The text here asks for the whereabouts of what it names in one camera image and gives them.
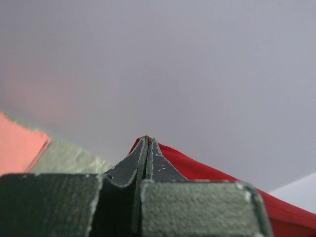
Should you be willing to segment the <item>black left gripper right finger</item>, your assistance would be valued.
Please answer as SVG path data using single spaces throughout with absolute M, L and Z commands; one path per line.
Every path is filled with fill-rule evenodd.
M 240 181 L 188 180 L 149 143 L 140 186 L 143 237 L 271 237 L 263 199 Z

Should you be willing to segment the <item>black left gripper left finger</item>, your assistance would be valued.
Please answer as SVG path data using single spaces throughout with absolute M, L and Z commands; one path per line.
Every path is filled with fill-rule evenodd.
M 102 174 L 7 174 L 0 178 L 3 237 L 133 237 L 148 137 Z

